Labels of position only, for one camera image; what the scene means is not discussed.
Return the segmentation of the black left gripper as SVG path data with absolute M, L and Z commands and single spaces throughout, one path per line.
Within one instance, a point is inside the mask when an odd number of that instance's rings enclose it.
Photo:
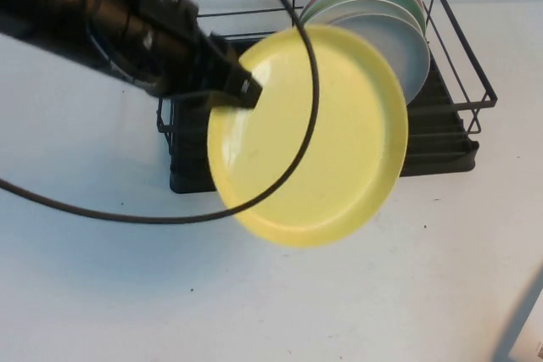
M 205 35 L 198 7 L 190 0 L 140 0 L 139 18 L 148 24 L 148 60 L 157 77 L 156 97 L 203 98 L 212 108 L 254 109 L 262 86 L 240 63 L 225 38 Z

